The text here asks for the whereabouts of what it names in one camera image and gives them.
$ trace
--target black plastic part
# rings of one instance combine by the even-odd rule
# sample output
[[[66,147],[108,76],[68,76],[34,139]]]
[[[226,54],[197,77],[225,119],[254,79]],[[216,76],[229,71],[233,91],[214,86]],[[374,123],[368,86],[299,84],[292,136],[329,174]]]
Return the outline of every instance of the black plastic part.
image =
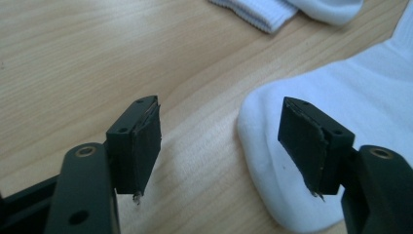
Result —
[[[354,157],[359,184],[342,206],[349,233],[413,233],[413,170],[387,148],[364,145]]]
[[[355,135],[312,104],[285,97],[279,141],[315,194],[337,194],[339,164],[352,152]]]
[[[45,233],[119,233],[116,204],[104,146],[76,146],[64,157]]]
[[[37,183],[0,202],[0,233],[43,233],[57,176]]]
[[[161,150],[159,110],[157,97],[139,99],[106,132],[105,146],[118,194],[144,193]]]

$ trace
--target screw hole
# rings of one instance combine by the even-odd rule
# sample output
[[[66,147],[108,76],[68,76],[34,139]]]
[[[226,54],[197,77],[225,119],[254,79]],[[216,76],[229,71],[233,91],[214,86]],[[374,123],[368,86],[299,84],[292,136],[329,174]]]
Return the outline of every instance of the screw hole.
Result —
[[[89,217],[89,213],[87,211],[80,211],[70,216],[69,224],[70,225],[79,225],[82,222],[86,221]]]
[[[93,155],[96,152],[96,148],[93,146],[85,146],[82,147],[80,149],[78,149],[78,151],[76,151],[75,155],[78,157],[88,157]]]
[[[382,158],[382,159],[392,159],[393,154],[389,152],[386,149],[382,148],[371,148],[370,153],[373,154],[376,157]]]
[[[122,128],[118,130],[118,133],[125,133],[128,129],[127,128]]]

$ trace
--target white sock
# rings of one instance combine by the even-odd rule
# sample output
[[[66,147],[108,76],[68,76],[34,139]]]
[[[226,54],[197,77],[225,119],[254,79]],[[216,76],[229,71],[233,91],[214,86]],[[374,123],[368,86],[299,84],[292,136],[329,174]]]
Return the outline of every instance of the white sock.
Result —
[[[268,211],[289,230],[319,231],[343,218],[343,189],[323,201],[305,186],[277,140],[284,97],[312,103],[355,133],[355,149],[387,147],[413,166],[413,2],[391,39],[352,58],[267,84],[242,105],[238,132]]]
[[[360,10],[363,0],[209,0],[233,10],[257,28],[273,33],[298,9],[309,17],[330,24],[350,21]]]

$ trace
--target wooden table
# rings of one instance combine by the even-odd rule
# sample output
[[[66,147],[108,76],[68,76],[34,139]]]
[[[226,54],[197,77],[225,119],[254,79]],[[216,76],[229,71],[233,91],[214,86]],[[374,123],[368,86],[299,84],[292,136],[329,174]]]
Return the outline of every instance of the wooden table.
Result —
[[[366,0],[342,27],[298,14],[268,35],[206,0],[1,0],[2,195],[58,174],[68,149],[104,142],[132,101],[158,95],[162,150],[141,205],[119,196],[123,233],[288,233],[249,177],[243,99],[389,38],[406,3]]]

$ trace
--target white fabric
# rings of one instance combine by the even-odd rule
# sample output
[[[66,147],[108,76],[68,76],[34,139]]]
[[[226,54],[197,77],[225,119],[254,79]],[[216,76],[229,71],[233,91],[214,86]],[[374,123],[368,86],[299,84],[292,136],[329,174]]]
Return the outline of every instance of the white fabric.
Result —
[[[267,84],[248,95],[238,119],[246,162],[274,219],[315,232],[343,218],[341,192],[314,197],[277,140],[284,97],[311,102],[364,144],[387,147],[413,166],[413,2],[392,39],[346,60]]]
[[[209,0],[233,10],[259,29],[273,33],[298,9],[309,17],[330,24],[350,21],[360,10],[363,0]]]

